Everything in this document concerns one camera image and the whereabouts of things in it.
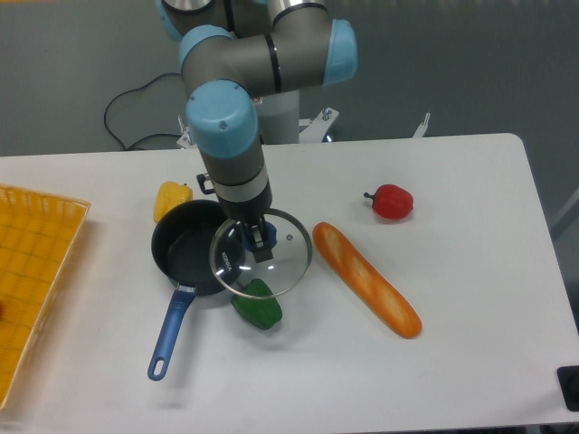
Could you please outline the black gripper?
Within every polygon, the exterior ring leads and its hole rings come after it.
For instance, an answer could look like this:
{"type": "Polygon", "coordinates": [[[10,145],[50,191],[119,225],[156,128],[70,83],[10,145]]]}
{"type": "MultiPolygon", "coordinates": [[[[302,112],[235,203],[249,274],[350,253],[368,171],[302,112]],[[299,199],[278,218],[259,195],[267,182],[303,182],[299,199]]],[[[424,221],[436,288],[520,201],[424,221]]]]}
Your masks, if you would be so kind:
{"type": "MultiPolygon", "coordinates": [[[[202,193],[215,193],[211,176],[208,173],[197,175],[196,180],[202,193]]],[[[239,203],[222,197],[218,197],[218,200],[229,219],[249,227],[247,240],[250,246],[249,251],[255,261],[262,263],[273,259],[270,229],[265,221],[265,214],[271,207],[272,193],[261,192],[256,197],[239,203]]]]}

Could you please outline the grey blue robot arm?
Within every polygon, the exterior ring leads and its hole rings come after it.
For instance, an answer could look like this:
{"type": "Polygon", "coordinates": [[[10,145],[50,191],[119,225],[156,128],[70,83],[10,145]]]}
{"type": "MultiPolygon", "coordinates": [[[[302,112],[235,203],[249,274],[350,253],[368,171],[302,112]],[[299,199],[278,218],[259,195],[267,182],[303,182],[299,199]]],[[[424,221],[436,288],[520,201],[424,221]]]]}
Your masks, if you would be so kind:
{"type": "Polygon", "coordinates": [[[323,1],[158,1],[179,43],[189,136],[226,216],[257,261],[270,259],[271,185],[254,100],[329,86],[356,74],[352,25],[323,1]]]}

